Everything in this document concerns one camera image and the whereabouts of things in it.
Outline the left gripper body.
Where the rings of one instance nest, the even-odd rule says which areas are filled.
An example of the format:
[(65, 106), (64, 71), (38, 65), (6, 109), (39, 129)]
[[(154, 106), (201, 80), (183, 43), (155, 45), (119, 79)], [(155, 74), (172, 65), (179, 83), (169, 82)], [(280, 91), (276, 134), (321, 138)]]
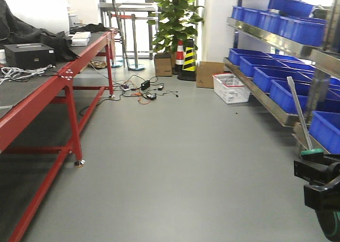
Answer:
[(339, 211), (339, 154), (301, 153), (294, 175), (304, 185), (304, 203), (316, 211)]

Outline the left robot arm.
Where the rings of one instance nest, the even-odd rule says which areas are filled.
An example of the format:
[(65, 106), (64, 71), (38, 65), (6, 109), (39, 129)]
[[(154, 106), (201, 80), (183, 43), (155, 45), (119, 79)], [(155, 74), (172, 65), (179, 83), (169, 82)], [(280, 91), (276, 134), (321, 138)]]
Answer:
[(325, 237), (339, 241), (339, 154), (304, 150), (294, 161), (294, 175), (308, 182), (304, 204), (315, 211)]

